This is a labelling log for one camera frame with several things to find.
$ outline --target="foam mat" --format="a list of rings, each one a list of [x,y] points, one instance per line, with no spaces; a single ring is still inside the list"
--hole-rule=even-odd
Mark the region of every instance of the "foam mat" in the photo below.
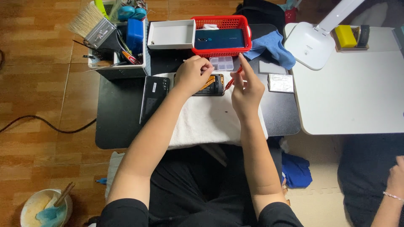
[[[289,154],[310,161],[313,182],[305,189],[288,189],[286,199],[305,227],[351,227],[345,215],[344,196],[337,169],[343,140],[337,136],[311,136],[304,132],[286,136]]]

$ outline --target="white desk lamp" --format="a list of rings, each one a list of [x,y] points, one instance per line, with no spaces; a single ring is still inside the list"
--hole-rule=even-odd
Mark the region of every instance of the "white desk lamp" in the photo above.
[[[335,48],[330,32],[363,1],[342,0],[316,27],[298,23],[286,39],[285,49],[310,69],[322,69]]]

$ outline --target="bowl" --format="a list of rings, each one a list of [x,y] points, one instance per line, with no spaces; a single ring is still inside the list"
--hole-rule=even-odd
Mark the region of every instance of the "bowl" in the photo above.
[[[49,203],[49,201],[56,194],[57,197],[60,196],[60,189],[44,189],[33,194],[24,204],[23,210],[21,211],[20,224],[21,227],[40,227],[41,223],[35,218],[36,214],[44,209],[44,207]],[[72,214],[73,203],[69,195],[64,199],[66,204],[66,215],[60,226],[64,226],[69,220]]]

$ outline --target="person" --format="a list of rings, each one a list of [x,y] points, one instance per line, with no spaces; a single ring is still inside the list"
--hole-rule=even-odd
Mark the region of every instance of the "person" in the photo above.
[[[265,87],[243,55],[239,60],[244,70],[231,73],[231,100],[242,148],[221,145],[227,166],[199,147],[166,152],[182,106],[213,71],[206,58],[193,56],[128,148],[98,227],[302,226],[286,204],[258,117]]]
[[[338,167],[355,227],[404,227],[404,134],[354,135]]]

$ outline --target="red basket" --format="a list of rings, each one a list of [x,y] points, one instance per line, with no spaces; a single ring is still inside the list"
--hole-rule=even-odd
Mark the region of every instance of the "red basket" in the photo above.
[[[201,29],[204,24],[216,24],[219,29],[241,28],[244,35],[245,47],[198,50],[192,48],[192,52],[201,57],[237,56],[251,49],[251,29],[248,26],[247,18],[242,15],[231,16],[200,16],[192,17],[196,22],[196,29]]]

